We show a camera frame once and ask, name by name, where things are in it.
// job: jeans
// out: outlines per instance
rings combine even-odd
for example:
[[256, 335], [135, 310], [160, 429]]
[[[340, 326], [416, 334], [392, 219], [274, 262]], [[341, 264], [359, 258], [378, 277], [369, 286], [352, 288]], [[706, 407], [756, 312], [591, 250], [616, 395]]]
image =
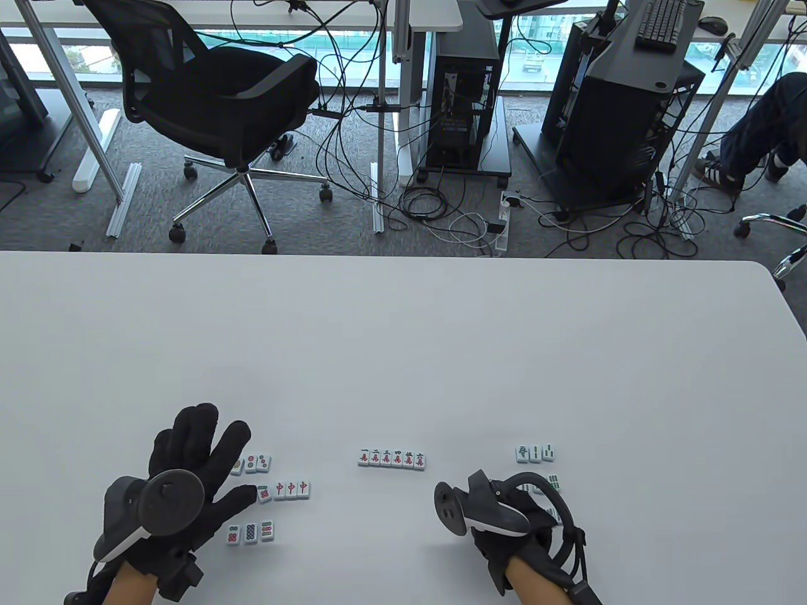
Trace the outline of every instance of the jeans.
[[720, 163], [744, 177], [771, 151], [788, 166], [807, 157], [807, 73], [789, 73], [740, 118], [720, 143]]

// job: chair backrest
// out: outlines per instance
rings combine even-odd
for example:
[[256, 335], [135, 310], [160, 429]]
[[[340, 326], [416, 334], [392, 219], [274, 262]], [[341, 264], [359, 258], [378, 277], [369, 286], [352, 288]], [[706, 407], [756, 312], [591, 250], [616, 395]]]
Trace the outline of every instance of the chair backrest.
[[109, 34], [124, 69], [138, 70], [152, 82], [174, 77], [187, 61], [207, 52], [193, 28], [168, 4], [82, 1]]

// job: black and white sneaker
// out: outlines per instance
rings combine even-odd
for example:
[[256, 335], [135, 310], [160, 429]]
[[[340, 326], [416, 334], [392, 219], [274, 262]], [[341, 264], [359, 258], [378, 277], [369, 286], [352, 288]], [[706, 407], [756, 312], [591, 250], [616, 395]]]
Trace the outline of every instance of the black and white sneaker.
[[745, 177], [729, 176], [723, 169], [720, 160], [718, 160], [712, 152], [707, 152], [705, 157], [698, 158], [695, 161], [695, 168], [692, 172], [707, 185], [732, 197], [736, 197], [740, 194], [742, 186], [745, 185], [746, 182]]
[[773, 161], [775, 152], [767, 154], [767, 163], [765, 164], [765, 178], [771, 183], [778, 183], [779, 180], [788, 173], [788, 167], [780, 168]]

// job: chair armrest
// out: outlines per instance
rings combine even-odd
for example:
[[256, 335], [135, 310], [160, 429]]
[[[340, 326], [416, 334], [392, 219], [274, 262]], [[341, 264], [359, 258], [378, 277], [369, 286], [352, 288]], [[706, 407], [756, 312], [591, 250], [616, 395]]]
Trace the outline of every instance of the chair armrest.
[[239, 103], [249, 103], [250, 101], [259, 101], [266, 95], [282, 94], [284, 88], [296, 88], [300, 81], [306, 79], [306, 72], [312, 72], [311, 80], [313, 82], [316, 77], [316, 61], [309, 56], [294, 55], [252, 88], [239, 94], [221, 98]]

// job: black mesh chair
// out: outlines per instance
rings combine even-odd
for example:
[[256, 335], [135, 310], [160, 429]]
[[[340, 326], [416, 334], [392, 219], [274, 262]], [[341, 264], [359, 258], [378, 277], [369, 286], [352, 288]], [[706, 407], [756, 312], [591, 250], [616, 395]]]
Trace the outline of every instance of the black mesh chair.
[[194, 165], [230, 173], [219, 185], [174, 216], [169, 238], [185, 241], [182, 220], [229, 190], [246, 187], [266, 231], [264, 254], [276, 254], [269, 220], [253, 179], [321, 184], [320, 201], [332, 199], [328, 180], [308, 174], [255, 168], [285, 131], [305, 122], [320, 88], [316, 62], [303, 55], [283, 61], [225, 44], [207, 48], [172, 7], [156, 0], [83, 0], [107, 31], [123, 66], [123, 104], [132, 122], [146, 122], [169, 139], [208, 156], [185, 156], [185, 177]]

